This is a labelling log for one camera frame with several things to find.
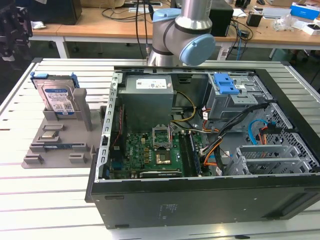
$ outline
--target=yellow wire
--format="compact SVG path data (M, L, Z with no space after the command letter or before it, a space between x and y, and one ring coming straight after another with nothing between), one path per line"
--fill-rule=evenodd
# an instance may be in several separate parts
M188 99L188 101L192 104L193 113L191 114L190 117L187 117L187 118L184 118L184 119L179 119L179 120L171 120L171 122L174 122L174 123L186 122L186 121L192 119L192 118L195 116L195 114L196 114L196 108L197 108L197 107L196 107L195 104L191 101L191 99L190 99L187 95L185 95L183 92L181 92L181 91L176 91L176 92L179 93L179 94L181 94L181 95L183 95L186 99Z

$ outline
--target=white box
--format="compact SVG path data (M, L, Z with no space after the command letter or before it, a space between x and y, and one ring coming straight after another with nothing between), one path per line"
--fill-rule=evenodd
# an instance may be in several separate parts
M320 35L320 26L318 24L307 24L302 28L302 30L309 35Z

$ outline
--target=motherboard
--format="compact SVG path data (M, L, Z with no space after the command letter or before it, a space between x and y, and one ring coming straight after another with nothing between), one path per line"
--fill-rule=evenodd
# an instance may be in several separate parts
M166 129L146 133L128 133L125 157L112 162L116 179L154 178L171 174L173 177L196 176L200 173L199 133L171 132Z

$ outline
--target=power supply label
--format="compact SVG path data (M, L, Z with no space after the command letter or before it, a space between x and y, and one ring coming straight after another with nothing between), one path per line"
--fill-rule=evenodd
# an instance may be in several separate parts
M167 89L165 79L137 79L136 89Z
M71 101L68 99L68 90L64 88L51 88L44 90L52 109L59 115L72 115L75 113Z

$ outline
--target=blue box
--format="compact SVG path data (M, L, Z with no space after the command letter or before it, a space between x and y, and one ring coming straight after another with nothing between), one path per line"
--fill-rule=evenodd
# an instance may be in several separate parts
M292 3L290 8L292 16L297 16L305 19L314 20L320 14L320 7L317 6L310 6L294 2Z

